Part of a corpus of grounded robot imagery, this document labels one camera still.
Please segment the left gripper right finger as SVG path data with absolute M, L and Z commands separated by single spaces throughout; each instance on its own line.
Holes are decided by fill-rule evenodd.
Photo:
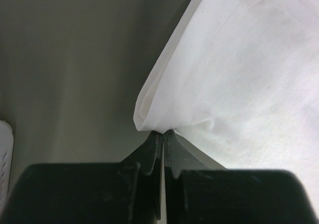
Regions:
M 316 224 L 297 177 L 284 170 L 211 169 L 163 135 L 166 220 L 169 224 Z

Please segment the white t-shirt red print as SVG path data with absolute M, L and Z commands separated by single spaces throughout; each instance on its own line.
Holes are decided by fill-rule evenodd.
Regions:
M 318 209 L 319 0 L 191 0 L 134 123 L 228 169 L 289 170 Z

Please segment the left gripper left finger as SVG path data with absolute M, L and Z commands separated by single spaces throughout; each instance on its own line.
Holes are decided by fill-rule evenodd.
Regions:
M 117 163 L 34 164 L 19 177 L 3 224 L 155 224 L 161 218 L 162 138 Z

